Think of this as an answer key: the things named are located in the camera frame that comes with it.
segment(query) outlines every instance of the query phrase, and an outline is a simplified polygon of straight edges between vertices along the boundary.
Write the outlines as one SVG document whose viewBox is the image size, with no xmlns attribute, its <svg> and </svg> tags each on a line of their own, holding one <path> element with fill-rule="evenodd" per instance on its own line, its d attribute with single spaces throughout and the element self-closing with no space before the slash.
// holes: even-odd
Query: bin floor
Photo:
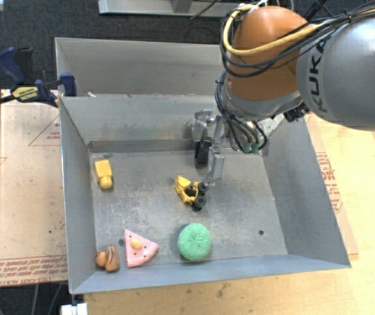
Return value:
<svg viewBox="0 0 375 315">
<path fill-rule="evenodd" d="M 199 212 L 185 204 L 175 189 L 182 175 L 197 181 L 206 169 L 193 165 L 193 151 L 92 153 L 108 158 L 113 187 L 100 188 L 91 174 L 97 249 L 115 244 L 125 258 L 124 229 L 159 244 L 145 265 L 182 262 L 177 239 L 189 223 L 204 224 L 212 237 L 207 260 L 286 254 L 286 247 L 262 157 L 229 153 L 223 179 L 210 186 Z"/>
</svg>

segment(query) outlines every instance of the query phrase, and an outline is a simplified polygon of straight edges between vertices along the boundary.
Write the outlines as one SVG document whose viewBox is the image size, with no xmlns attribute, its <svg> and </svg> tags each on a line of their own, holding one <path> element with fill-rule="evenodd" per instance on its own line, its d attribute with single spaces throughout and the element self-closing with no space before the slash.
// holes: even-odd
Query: blue clamp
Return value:
<svg viewBox="0 0 375 315">
<path fill-rule="evenodd" d="M 15 60 L 14 47 L 9 47 L 0 53 L 0 68 L 14 81 L 14 86 L 11 88 L 10 92 L 12 97 L 17 99 L 17 101 L 40 102 L 58 107 L 58 102 L 55 101 L 58 97 L 46 88 L 43 81 L 36 79 L 34 85 L 24 84 L 26 77 Z M 64 86 L 66 96 L 77 96 L 75 79 L 70 73 L 63 73 L 60 76 L 60 79 L 54 83 L 57 85 L 62 84 Z"/>
</svg>

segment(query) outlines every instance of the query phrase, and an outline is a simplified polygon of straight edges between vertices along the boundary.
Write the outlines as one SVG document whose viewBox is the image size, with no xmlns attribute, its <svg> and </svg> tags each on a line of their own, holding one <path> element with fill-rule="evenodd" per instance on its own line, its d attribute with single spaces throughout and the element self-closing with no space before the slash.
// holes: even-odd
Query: wooden table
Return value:
<svg viewBox="0 0 375 315">
<path fill-rule="evenodd" d="M 375 314 L 375 135 L 317 126 L 359 249 L 352 268 L 87 294 L 89 314 Z"/>
</svg>

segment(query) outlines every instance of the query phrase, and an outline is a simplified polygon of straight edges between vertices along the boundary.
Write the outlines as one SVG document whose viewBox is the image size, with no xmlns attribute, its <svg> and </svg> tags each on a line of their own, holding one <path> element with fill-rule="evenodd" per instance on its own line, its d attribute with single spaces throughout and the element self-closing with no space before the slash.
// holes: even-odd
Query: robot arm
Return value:
<svg viewBox="0 0 375 315">
<path fill-rule="evenodd" d="M 255 131 L 265 119 L 285 114 L 292 121 L 309 110 L 375 131 L 375 1 L 311 24 L 262 3 L 239 6 L 222 25 L 225 72 L 216 101 L 237 125 L 233 133 L 239 125 Z"/>
</svg>

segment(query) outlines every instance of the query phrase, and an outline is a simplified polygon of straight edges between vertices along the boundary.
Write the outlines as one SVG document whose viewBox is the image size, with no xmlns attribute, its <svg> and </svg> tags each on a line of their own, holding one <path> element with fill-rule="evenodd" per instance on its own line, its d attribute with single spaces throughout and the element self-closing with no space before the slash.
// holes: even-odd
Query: gray metal tray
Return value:
<svg viewBox="0 0 375 315">
<path fill-rule="evenodd" d="M 303 121 L 282 122 L 264 156 L 224 151 L 223 179 L 210 187 L 203 210 L 195 213 L 183 203 L 176 176 L 205 176 L 193 164 L 193 114 L 212 107 L 211 96 L 61 99 L 71 293 L 349 266 Z M 96 183 L 92 164 L 98 158 L 110 160 L 112 190 Z M 206 261 L 186 262 L 178 253 L 178 234 L 191 222 L 210 230 Z M 152 260 L 127 268 L 124 229 L 159 244 Z M 94 262 L 109 244 L 117 245 L 121 258 L 115 273 Z"/>
</svg>

